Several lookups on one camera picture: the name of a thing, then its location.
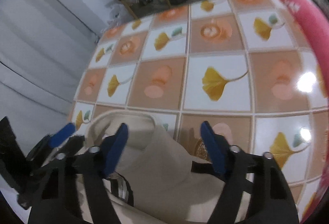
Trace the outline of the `white curtain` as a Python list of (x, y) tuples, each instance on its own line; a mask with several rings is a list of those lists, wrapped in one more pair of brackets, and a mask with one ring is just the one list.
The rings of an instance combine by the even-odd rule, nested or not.
[(109, 0), (1, 0), (1, 116), (23, 153), (62, 128)]

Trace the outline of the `orange tile pattern bed sheet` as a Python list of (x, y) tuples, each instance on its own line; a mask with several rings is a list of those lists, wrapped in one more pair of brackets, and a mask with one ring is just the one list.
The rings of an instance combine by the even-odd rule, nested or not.
[(247, 152), (272, 152), (303, 217), (328, 146), (328, 96), (318, 69), (280, 0), (203, 0), (106, 29), (69, 120), (83, 134), (109, 110), (151, 113), (203, 159), (200, 124), (208, 121)]

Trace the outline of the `beige zip jacket black trim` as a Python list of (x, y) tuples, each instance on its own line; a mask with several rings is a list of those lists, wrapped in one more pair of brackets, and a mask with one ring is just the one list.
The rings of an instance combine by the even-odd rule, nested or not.
[(213, 175), (194, 173), (190, 155), (150, 114), (112, 110), (94, 118), (86, 130), (86, 147), (98, 146), (119, 126), (128, 141), (105, 189), (121, 223), (206, 223), (223, 191)]

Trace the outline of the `pink floral blanket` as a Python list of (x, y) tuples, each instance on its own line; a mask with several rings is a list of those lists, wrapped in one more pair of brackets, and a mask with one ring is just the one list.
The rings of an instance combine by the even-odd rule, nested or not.
[[(328, 90), (328, 20), (311, 0), (280, 0), (289, 9), (307, 38), (317, 59), (321, 75), (319, 88)], [(328, 204), (328, 146), (324, 149), (324, 167), (315, 197), (302, 217), (302, 223), (317, 223), (320, 211)]]

